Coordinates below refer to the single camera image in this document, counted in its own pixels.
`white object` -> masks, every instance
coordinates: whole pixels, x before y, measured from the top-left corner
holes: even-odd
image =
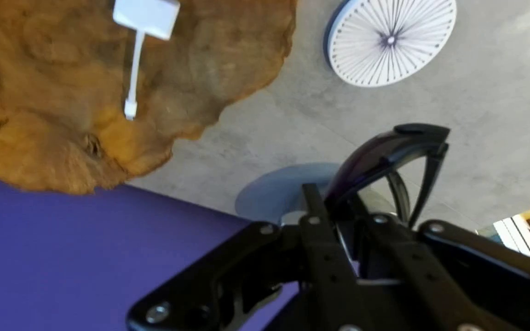
[[[516,252],[530,258],[530,251],[528,251],[526,243],[522,241],[518,229],[515,227],[511,217],[504,219],[504,227],[505,227],[507,234],[511,236],[511,240],[515,241]]]
[[[391,85],[426,67],[454,23],[454,0],[349,0],[329,30],[327,58],[349,85]]]
[[[113,21],[119,26],[136,30],[132,54],[130,89],[123,105],[123,115],[128,120],[136,118],[136,87],[139,72],[139,56],[145,35],[169,41],[178,17],[178,0],[115,0]]]
[[[496,234],[498,234],[502,245],[504,245],[507,251],[515,251],[515,252],[518,252],[518,249],[516,249],[513,238],[511,238],[509,232],[505,230],[504,221],[496,221],[496,223],[493,223],[493,229],[496,230]]]
[[[515,223],[515,227],[518,229],[528,251],[530,251],[530,225],[524,221],[524,217],[520,216],[513,216],[511,221]]]

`brown rug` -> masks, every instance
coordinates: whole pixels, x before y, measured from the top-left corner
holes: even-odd
[[[90,194],[159,168],[277,76],[296,26],[296,0],[182,0],[172,39],[147,37],[128,122],[134,32],[112,6],[0,0],[0,181]]]

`purple surface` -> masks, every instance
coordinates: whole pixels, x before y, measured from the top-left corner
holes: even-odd
[[[66,197],[0,184],[0,331],[125,330],[137,298],[242,227],[134,188]]]

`floor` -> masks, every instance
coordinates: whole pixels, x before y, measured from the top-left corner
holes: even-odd
[[[248,219],[288,208],[299,183],[323,183],[369,137],[395,124],[452,129],[450,155],[423,219],[463,227],[530,208],[530,2],[458,0],[458,24],[424,70],[386,89],[338,81],[323,34],[340,0],[299,0],[279,78],[229,107],[198,142],[134,186]]]

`white adapter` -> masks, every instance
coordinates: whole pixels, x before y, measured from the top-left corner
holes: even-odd
[[[178,10],[178,0],[115,0],[113,21],[119,26],[136,30],[130,91],[123,105],[123,115],[126,120],[134,120],[137,111],[136,87],[143,37],[152,35],[156,39],[169,41]]]

